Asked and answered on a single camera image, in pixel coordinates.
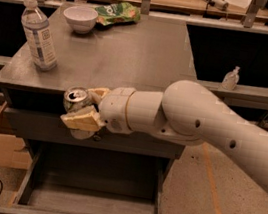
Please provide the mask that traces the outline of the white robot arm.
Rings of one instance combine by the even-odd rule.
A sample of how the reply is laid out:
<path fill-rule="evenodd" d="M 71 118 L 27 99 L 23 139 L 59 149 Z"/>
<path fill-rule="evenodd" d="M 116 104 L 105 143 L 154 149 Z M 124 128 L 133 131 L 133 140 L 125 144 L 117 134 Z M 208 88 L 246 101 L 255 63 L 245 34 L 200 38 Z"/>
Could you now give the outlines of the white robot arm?
<path fill-rule="evenodd" d="M 64 93 L 66 127 L 92 136 L 147 133 L 179 145 L 210 143 L 268 193 L 268 132 L 246 121 L 197 82 L 177 81 L 162 92 L 81 87 Z"/>

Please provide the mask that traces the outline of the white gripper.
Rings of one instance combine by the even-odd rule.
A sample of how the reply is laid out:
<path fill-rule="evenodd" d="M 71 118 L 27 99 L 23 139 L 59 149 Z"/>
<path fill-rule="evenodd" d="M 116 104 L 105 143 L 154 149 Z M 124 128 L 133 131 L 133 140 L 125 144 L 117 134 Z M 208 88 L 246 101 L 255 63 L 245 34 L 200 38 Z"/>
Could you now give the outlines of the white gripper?
<path fill-rule="evenodd" d="M 118 87 L 112 91 L 109 88 L 90 88 L 91 100 L 99 105 L 99 112 L 93 106 L 87 106 L 76 112 L 63 114 L 60 118 L 67 128 L 96 132 L 106 126 L 116 134 L 131 134 L 127 120 L 127 103 L 135 88 Z"/>

